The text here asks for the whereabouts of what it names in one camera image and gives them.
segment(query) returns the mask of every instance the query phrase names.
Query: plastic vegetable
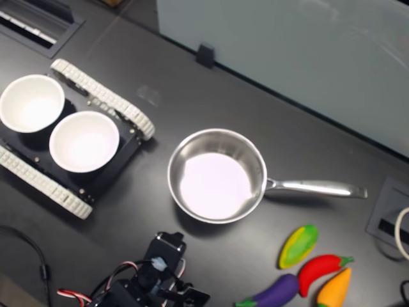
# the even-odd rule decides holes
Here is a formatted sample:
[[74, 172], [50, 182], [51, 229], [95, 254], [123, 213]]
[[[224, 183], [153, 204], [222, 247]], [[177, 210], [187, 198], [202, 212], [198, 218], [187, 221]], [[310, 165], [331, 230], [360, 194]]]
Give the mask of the plastic vegetable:
[[279, 260], [279, 267], [287, 269], [303, 260], [315, 247], [318, 229], [305, 225], [295, 231], [285, 243]]
[[342, 307], [351, 280], [351, 268], [332, 278], [318, 294], [318, 307]]
[[236, 307], [281, 307], [291, 301], [300, 289], [298, 278], [292, 274], [282, 275], [270, 288], [245, 301], [236, 303]]
[[306, 297], [308, 295], [309, 286], [316, 279], [336, 272], [352, 261], [353, 257], [339, 257], [335, 255], [322, 255], [308, 261], [298, 275], [301, 296]]

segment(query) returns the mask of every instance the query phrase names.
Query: purple eggplant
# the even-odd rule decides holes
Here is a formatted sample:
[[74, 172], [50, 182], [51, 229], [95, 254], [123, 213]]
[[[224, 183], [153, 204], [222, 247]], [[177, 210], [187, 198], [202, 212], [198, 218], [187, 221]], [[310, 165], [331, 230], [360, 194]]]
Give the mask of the purple eggplant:
[[236, 303], [236, 307], [281, 307], [290, 302], [300, 290], [298, 278], [292, 274], [282, 275], [270, 288]]

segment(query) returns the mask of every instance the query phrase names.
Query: pan handle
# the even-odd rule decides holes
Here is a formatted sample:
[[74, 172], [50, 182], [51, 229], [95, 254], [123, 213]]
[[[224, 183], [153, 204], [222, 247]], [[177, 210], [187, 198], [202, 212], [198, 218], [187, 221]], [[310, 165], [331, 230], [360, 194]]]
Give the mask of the pan handle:
[[292, 190], [346, 198], [364, 199], [368, 197], [368, 192], [364, 187], [325, 180], [277, 181], [268, 178], [266, 190], [271, 189]]

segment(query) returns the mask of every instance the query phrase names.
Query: toy red pepper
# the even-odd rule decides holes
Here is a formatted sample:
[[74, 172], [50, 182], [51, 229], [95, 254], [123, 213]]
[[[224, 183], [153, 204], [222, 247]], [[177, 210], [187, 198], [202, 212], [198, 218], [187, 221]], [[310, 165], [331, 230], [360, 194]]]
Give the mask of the toy red pepper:
[[342, 269], [349, 262], [353, 262], [353, 257], [339, 257], [335, 255], [322, 255], [308, 261], [298, 275], [300, 295], [307, 297], [311, 283], [321, 276]]

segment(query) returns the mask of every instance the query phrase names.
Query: saucepan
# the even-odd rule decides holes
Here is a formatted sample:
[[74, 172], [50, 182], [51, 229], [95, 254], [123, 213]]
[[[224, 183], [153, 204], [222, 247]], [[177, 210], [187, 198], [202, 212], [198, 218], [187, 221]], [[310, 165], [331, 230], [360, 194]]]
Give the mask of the saucepan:
[[365, 188], [342, 182], [270, 179], [258, 149], [226, 129], [202, 130], [183, 140], [169, 161], [167, 181], [183, 211], [213, 224], [231, 223], [250, 214], [267, 190], [367, 198]]

